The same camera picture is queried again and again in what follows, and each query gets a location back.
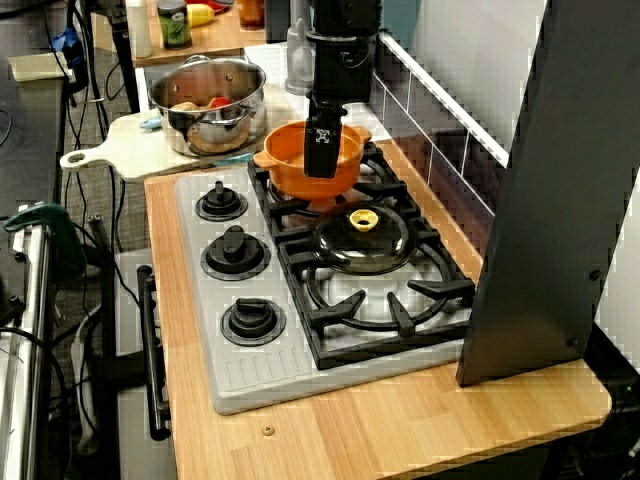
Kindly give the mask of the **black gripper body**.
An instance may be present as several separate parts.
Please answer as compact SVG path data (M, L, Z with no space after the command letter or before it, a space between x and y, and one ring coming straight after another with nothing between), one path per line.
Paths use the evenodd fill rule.
M312 98L316 103L350 104L369 101L375 41L356 37L353 41L328 39L315 42Z

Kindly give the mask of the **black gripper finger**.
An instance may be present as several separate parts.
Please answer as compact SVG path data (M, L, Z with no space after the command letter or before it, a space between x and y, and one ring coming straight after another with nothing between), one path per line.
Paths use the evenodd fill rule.
M343 108L339 104L310 102L304 127L304 174L332 179L337 170Z

